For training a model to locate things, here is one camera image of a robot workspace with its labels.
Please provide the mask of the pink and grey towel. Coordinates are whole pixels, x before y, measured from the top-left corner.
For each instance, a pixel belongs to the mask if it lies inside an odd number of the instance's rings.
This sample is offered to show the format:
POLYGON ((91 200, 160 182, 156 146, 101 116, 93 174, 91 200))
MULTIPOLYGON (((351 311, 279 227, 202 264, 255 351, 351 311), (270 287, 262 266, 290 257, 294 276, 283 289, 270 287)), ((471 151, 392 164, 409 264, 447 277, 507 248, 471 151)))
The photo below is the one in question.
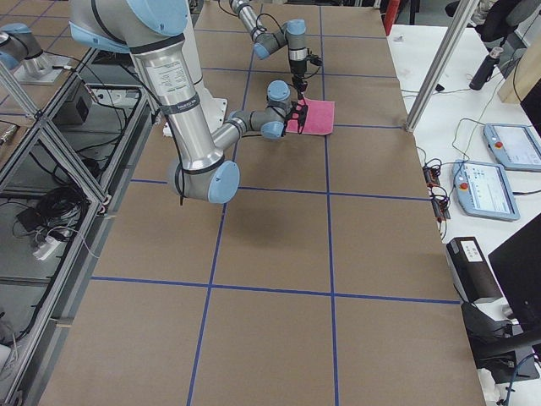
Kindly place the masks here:
POLYGON ((335 103, 333 101, 311 100, 304 98, 309 106, 304 130, 301 134, 328 135, 334 129, 335 103))

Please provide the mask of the brown paper table cover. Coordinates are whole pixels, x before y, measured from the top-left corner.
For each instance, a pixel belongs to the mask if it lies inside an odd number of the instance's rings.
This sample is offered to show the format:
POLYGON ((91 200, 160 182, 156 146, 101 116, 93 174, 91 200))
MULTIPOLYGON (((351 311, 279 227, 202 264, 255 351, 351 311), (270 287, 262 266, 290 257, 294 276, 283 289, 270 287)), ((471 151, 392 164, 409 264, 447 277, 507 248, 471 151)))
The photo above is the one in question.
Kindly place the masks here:
POLYGON ((480 405, 380 16, 304 18, 327 136, 241 140, 225 206, 180 202, 152 134, 43 405, 480 405))

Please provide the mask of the black water bottle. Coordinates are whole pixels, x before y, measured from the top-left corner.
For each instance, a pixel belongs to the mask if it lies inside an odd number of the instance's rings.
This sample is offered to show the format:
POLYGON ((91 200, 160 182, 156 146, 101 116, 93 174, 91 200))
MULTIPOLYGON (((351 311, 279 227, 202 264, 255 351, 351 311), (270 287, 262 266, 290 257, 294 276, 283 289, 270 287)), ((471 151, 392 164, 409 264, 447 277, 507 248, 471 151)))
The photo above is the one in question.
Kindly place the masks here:
POLYGON ((494 47, 485 57, 477 72, 469 83, 469 88, 474 91, 479 91, 484 84, 489 81, 494 72, 495 66, 500 62, 500 57, 504 49, 502 47, 494 47))

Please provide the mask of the near teach pendant tablet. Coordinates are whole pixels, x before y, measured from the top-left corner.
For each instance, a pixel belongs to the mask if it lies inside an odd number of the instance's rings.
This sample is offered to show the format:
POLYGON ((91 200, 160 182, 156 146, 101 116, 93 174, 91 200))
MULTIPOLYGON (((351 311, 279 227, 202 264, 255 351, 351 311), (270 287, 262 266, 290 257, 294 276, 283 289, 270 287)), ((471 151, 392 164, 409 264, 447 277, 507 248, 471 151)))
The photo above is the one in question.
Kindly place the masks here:
POLYGON ((520 213, 500 164, 455 161, 452 179, 462 209, 472 217, 517 221, 520 213))

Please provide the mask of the teach pendant tablet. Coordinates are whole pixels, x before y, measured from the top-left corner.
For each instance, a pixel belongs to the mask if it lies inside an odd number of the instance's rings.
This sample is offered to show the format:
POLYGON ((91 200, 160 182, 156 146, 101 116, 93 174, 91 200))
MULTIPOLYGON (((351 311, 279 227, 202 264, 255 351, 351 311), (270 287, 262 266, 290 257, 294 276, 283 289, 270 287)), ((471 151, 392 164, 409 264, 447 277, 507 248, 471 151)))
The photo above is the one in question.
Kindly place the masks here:
POLYGON ((496 161, 506 169, 540 172, 540 144, 526 125, 487 123, 484 137, 496 161))
POLYGON ((462 209, 472 217, 517 221, 520 213, 500 164, 455 161, 452 179, 462 209))

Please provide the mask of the far teach pendant tablet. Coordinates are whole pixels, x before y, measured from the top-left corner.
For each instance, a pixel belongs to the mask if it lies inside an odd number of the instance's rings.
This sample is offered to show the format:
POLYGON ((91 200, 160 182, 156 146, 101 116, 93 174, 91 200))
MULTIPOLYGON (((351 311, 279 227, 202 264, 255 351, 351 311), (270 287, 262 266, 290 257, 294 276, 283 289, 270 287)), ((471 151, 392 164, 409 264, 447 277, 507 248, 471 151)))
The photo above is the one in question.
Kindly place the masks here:
POLYGON ((526 125, 487 123, 484 137, 496 161, 506 169, 540 172, 540 144, 526 125))

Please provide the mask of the black power box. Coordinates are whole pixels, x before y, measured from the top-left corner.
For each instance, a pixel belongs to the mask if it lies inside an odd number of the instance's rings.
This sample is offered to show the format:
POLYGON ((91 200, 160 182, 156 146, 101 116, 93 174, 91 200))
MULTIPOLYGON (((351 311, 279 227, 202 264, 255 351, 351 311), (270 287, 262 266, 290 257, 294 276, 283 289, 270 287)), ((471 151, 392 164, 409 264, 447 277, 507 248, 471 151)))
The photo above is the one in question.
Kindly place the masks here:
POLYGON ((453 238, 446 245, 446 258, 456 288, 465 301, 477 305, 503 297, 475 237, 453 238))

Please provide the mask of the black monitor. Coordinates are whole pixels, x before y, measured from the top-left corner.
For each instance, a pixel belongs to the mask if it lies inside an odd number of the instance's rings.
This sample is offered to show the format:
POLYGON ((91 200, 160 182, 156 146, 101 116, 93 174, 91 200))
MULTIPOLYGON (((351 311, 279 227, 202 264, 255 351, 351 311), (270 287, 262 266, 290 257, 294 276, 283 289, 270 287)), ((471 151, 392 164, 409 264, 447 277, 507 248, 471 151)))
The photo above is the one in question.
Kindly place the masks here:
POLYGON ((540 226, 521 228, 489 254, 489 263, 519 323, 540 326, 540 226))

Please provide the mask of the aluminium frame post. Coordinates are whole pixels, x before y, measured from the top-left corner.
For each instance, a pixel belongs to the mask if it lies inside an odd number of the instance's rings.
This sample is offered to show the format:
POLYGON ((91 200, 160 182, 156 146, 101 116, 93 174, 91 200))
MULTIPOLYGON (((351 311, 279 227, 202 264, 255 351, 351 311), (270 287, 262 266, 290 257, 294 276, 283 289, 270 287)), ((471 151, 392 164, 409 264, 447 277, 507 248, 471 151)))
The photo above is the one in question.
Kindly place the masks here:
POLYGON ((449 63, 456 46, 462 38, 462 33, 467 27, 478 1, 461 0, 457 6, 453 20, 447 28, 443 39, 437 49, 434 59, 420 87, 419 93, 407 115, 404 129, 412 133, 417 127, 429 100, 439 83, 446 65, 449 63))

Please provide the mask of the aluminium frame rack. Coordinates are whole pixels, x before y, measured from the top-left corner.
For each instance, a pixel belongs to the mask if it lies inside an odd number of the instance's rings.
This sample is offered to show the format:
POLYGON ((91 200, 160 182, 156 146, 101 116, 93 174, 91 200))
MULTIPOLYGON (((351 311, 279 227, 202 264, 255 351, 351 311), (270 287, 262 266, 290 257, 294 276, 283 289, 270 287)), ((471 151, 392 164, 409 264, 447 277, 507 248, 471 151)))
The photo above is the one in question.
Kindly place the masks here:
POLYGON ((52 88, 15 85, 30 111, 1 149, 1 402, 35 405, 152 129, 125 56, 53 56, 52 88))

